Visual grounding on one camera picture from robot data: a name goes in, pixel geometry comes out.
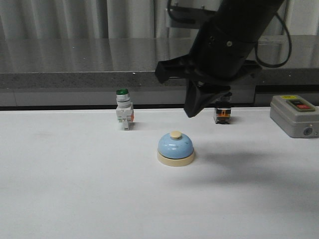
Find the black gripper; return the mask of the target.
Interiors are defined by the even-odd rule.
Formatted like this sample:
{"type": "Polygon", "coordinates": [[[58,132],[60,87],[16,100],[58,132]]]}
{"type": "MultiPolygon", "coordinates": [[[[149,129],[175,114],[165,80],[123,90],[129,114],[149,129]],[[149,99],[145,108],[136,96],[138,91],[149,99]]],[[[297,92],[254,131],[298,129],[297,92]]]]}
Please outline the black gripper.
{"type": "Polygon", "coordinates": [[[226,34],[212,17],[199,29],[190,52],[159,61],[155,76],[160,83],[188,79],[184,111],[188,117],[194,117],[212,101],[230,92],[226,85],[248,76],[255,77],[262,70],[256,61],[247,59],[254,45],[226,34]],[[218,86],[197,87],[193,81],[218,86]]]}

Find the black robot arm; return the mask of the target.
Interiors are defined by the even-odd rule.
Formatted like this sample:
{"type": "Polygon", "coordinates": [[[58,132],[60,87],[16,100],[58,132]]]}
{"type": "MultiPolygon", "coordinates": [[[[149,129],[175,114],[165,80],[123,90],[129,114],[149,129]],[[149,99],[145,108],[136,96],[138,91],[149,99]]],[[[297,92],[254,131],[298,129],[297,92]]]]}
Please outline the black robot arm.
{"type": "Polygon", "coordinates": [[[248,60],[274,17],[280,0],[224,0],[217,11],[167,5],[178,27],[198,29],[188,54],[157,64],[160,83],[186,79],[184,111],[196,116],[215,99],[239,83],[252,79],[265,67],[260,59],[248,60]]]}

